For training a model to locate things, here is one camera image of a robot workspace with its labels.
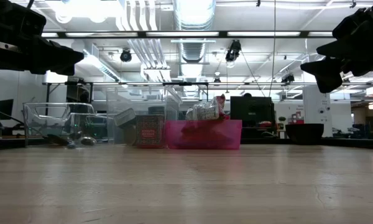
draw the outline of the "red object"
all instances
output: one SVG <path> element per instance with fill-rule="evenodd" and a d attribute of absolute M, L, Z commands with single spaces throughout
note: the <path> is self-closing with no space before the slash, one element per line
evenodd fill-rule
<path fill-rule="evenodd" d="M 170 149 L 239 149 L 241 120 L 166 121 Z"/>
<path fill-rule="evenodd" d="M 165 146 L 163 115 L 137 115 L 136 146 L 141 148 L 163 148 Z"/>

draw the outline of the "clear plastic bin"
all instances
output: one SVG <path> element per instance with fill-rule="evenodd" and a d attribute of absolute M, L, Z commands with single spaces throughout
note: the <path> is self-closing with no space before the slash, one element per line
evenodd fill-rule
<path fill-rule="evenodd" d="M 31 139 L 68 147 L 107 142 L 106 120 L 86 103 L 24 103 L 25 145 Z"/>
<path fill-rule="evenodd" d="M 239 149 L 241 120 L 167 121 L 170 149 Z"/>
<path fill-rule="evenodd" d="M 177 120 L 182 99 L 170 86 L 108 87 L 108 138 L 112 144 L 165 147 L 164 124 Z"/>

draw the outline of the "ceiling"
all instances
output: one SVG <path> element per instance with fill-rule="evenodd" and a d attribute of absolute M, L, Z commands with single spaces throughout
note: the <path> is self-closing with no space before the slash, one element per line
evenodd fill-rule
<path fill-rule="evenodd" d="M 14 0 L 18 4 L 26 5 L 26 1 Z M 256 7 L 257 1 L 217 0 L 212 30 L 333 30 L 346 16 L 353 14 L 360 6 L 371 6 L 373 0 L 357 0 L 357 7 L 350 9 L 352 1 L 343 0 L 274 0 L 261 1 L 261 6 Z M 74 17 L 70 22 L 61 24 L 55 18 L 55 6 L 60 1 L 35 1 L 33 9 L 47 18 L 44 32 L 67 31 L 118 31 L 116 26 L 117 1 L 101 1 L 99 8 L 88 9 L 83 6 L 79 11 L 95 11 L 107 15 L 102 23 L 94 23 L 88 17 Z M 137 1 L 137 21 L 139 8 Z M 174 30 L 175 23 L 171 0 L 156 0 L 156 24 L 159 30 Z M 327 9 L 313 9 L 313 7 L 334 7 Z M 220 79 L 226 82 L 253 81 L 252 73 L 259 82 L 270 82 L 272 74 L 276 78 L 293 73 L 296 81 L 301 80 L 299 65 L 305 55 L 310 54 L 309 60 L 317 60 L 315 49 L 333 39 L 241 39 L 241 55 L 233 68 L 226 67 L 221 59 L 232 39 L 216 39 L 215 43 L 208 44 L 203 66 L 202 79 L 212 82 L 215 72 L 220 72 Z M 133 74 L 139 78 L 141 62 L 135 55 L 132 60 L 122 63 L 119 59 L 124 47 L 130 47 L 126 39 L 86 39 L 86 45 L 95 44 L 99 49 L 99 57 L 107 62 L 119 74 Z M 170 39 L 162 39 L 162 49 L 165 59 L 171 69 L 171 78 L 180 77 L 180 58 L 177 44 L 172 44 Z M 77 66 L 78 76 L 105 81 L 104 75 L 94 66 L 80 63 Z M 369 82 L 373 74 L 353 78 L 352 82 Z"/>

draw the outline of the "wooden table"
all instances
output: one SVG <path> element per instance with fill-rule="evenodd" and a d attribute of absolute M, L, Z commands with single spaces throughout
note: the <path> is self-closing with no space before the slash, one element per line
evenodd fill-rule
<path fill-rule="evenodd" d="M 0 151 L 0 223 L 373 223 L 373 150 Z"/>

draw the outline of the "office desk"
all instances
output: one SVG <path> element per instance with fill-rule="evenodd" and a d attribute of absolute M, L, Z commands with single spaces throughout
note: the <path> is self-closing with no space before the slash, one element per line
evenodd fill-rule
<path fill-rule="evenodd" d="M 0 223 L 373 223 L 373 150 L 5 150 Z"/>

